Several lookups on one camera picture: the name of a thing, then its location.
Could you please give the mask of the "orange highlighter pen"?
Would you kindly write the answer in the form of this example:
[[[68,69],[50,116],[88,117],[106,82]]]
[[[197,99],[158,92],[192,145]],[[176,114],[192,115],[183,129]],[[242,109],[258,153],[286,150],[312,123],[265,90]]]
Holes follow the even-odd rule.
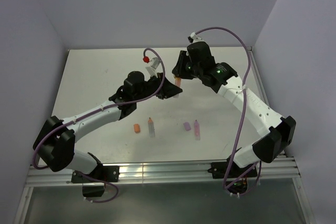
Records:
[[[180,88],[181,87],[182,79],[178,78],[178,77],[174,77],[174,79],[175,79],[175,85]]]

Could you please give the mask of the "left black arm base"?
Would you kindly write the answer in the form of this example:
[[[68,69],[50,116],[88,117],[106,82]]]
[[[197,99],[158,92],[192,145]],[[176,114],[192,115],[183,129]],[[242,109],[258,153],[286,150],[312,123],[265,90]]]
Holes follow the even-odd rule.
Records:
[[[71,177],[72,184],[82,184],[82,195],[86,200],[94,203],[109,202],[119,193],[114,184],[119,180],[119,166],[100,166],[86,175],[74,171]]]

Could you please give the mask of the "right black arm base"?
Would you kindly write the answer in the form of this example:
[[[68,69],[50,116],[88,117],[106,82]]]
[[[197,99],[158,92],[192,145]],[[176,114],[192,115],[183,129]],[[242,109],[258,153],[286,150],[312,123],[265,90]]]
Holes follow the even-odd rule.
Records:
[[[207,172],[212,175],[213,179],[224,179],[228,163],[228,160],[225,162],[212,162],[211,167],[207,170]],[[227,191],[231,196],[241,196],[248,191],[248,178],[259,179],[259,172],[260,170],[257,170],[256,165],[250,164],[247,167],[239,168],[235,163],[233,163],[229,170],[228,178],[236,179],[241,174],[244,175],[232,186],[230,186]]]

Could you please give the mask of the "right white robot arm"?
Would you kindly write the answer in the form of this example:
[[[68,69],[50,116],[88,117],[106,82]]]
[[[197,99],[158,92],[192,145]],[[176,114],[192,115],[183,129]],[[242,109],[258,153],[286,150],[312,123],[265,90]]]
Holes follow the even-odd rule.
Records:
[[[181,79],[198,78],[202,84],[227,99],[254,126],[260,139],[240,148],[227,164],[228,173],[240,176],[245,168],[258,161],[271,163],[291,144],[296,128],[293,117],[283,117],[263,102],[229,64],[216,63],[209,45],[198,41],[180,51],[172,73]]]

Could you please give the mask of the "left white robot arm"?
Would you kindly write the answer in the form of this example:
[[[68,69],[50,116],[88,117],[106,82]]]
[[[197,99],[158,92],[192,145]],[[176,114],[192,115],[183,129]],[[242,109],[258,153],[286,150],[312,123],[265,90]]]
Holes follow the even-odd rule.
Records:
[[[52,116],[47,119],[33,144],[33,166],[39,156],[44,168],[53,172],[72,169],[77,175],[91,182],[103,178],[103,164],[91,153],[75,149],[75,144],[98,128],[126,118],[136,110],[137,103],[153,96],[161,100],[182,93],[182,89],[168,80],[163,73],[145,80],[139,71],[130,72],[116,93],[103,104],[82,114],[65,119]]]

